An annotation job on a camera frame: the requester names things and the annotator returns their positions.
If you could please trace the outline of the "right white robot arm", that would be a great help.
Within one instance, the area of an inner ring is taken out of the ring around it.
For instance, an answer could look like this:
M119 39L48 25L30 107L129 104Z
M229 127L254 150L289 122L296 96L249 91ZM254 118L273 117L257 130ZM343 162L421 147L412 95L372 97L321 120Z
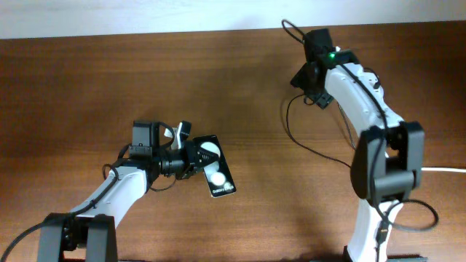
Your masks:
M338 102L359 137L350 165L358 213L343 259L386 261L392 229L408 230L395 218L422 178L424 130L385 103L379 75L352 51L335 47L328 29L303 34L301 43L306 62L291 84L320 108Z

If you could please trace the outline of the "black smartphone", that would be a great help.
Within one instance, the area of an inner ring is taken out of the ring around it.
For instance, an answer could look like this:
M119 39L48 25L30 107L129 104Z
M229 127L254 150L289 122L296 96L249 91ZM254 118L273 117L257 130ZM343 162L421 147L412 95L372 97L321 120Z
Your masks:
M223 150L216 135L206 135L193 139L194 143L207 152L214 153L218 159L203 167L210 195L213 198L234 194L237 187L226 162Z

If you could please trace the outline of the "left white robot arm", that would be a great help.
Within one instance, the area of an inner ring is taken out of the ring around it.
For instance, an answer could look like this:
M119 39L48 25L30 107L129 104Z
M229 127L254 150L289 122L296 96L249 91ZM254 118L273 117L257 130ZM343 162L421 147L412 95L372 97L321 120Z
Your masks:
M212 197L236 187L214 135L188 139L190 123L134 122L133 138L116 161L103 166L104 182L69 213L51 213L41 229L38 261L64 261L86 250L86 261L117 261L116 229L125 214L159 176L174 180L204 172Z

